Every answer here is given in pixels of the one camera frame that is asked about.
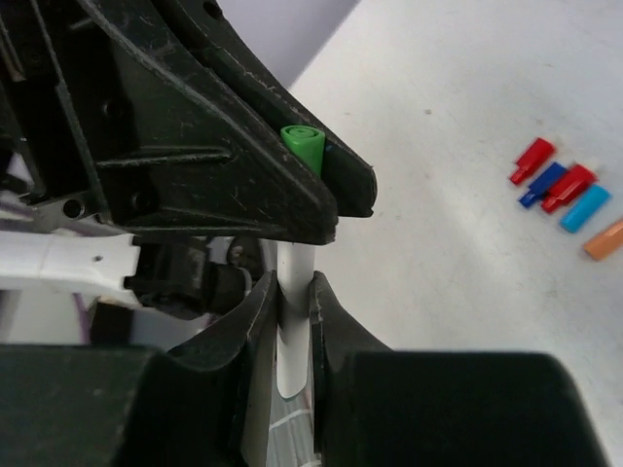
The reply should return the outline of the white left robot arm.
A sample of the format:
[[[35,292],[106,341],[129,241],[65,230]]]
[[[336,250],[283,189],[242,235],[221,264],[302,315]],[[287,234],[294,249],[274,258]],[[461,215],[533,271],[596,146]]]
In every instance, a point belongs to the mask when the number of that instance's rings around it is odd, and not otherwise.
[[[1,186],[34,233],[1,237],[1,285],[48,285],[191,320],[260,266],[217,236],[324,245],[373,212],[373,168],[247,48],[214,1],[5,1]]]

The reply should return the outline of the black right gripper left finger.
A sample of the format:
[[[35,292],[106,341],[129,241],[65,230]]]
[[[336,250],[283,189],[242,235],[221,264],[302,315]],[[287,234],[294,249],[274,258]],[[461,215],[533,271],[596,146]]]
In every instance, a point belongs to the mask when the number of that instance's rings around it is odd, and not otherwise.
[[[266,464],[275,359],[276,273],[234,310],[168,352],[191,372],[174,428],[175,466]]]

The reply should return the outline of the green capped white pen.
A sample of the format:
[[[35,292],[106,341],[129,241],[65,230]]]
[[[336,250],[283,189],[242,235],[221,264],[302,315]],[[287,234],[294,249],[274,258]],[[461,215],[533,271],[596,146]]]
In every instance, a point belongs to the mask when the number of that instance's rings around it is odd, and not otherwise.
[[[325,134],[311,126],[285,126],[280,131],[287,148],[313,173],[321,172]],[[282,294],[276,338],[276,387],[289,400],[308,381],[310,352],[309,286],[314,274],[315,247],[279,242],[277,281]]]

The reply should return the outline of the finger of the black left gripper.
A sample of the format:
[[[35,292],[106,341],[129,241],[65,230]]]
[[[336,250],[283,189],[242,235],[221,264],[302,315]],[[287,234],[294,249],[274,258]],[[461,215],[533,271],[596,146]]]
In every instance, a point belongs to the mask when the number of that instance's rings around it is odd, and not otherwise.
[[[323,245],[328,189],[169,28],[165,1],[5,1],[1,146],[52,228],[248,234]]]
[[[272,129],[312,126],[326,135],[321,178],[342,217],[368,218],[377,199],[374,169],[300,103],[244,44],[215,1],[166,1],[165,19],[184,47]]]

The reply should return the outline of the red pen cap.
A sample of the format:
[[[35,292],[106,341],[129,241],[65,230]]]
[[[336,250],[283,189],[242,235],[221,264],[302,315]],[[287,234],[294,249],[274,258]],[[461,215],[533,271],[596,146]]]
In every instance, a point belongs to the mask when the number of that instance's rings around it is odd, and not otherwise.
[[[552,214],[569,205],[599,180],[603,164],[595,159],[573,162],[568,171],[552,185],[541,202],[541,209]]]
[[[569,166],[573,162],[562,137],[547,134],[536,137],[514,161],[508,180],[514,186],[527,186],[553,162]]]

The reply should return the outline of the dark blue pen cap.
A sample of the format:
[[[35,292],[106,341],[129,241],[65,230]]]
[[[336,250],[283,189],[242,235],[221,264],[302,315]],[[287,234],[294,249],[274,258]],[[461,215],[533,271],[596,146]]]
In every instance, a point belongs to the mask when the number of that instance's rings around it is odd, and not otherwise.
[[[558,162],[552,162],[528,186],[527,191],[518,198],[526,209],[543,200],[548,191],[568,172],[568,168]]]

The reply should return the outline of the orange pen cap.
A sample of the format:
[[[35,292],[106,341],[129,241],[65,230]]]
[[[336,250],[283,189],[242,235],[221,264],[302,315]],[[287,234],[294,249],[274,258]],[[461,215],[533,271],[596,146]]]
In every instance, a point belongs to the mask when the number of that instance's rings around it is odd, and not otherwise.
[[[593,236],[582,247],[594,261],[601,261],[614,253],[623,242],[623,220],[618,219],[606,229]]]

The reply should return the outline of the light blue pen cap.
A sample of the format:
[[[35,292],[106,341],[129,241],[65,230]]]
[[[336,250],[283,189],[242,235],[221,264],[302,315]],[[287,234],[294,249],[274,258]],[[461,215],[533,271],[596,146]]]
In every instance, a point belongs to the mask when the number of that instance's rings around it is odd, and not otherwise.
[[[577,233],[609,200],[611,193],[593,184],[561,219],[559,225],[566,232]]]

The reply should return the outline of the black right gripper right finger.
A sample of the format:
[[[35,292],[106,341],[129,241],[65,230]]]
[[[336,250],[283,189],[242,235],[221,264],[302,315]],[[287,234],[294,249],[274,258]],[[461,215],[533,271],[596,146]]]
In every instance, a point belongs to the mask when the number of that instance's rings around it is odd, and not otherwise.
[[[341,305],[326,275],[313,275],[310,292],[313,442],[323,462],[361,462],[366,426],[383,405],[370,376],[390,349]]]

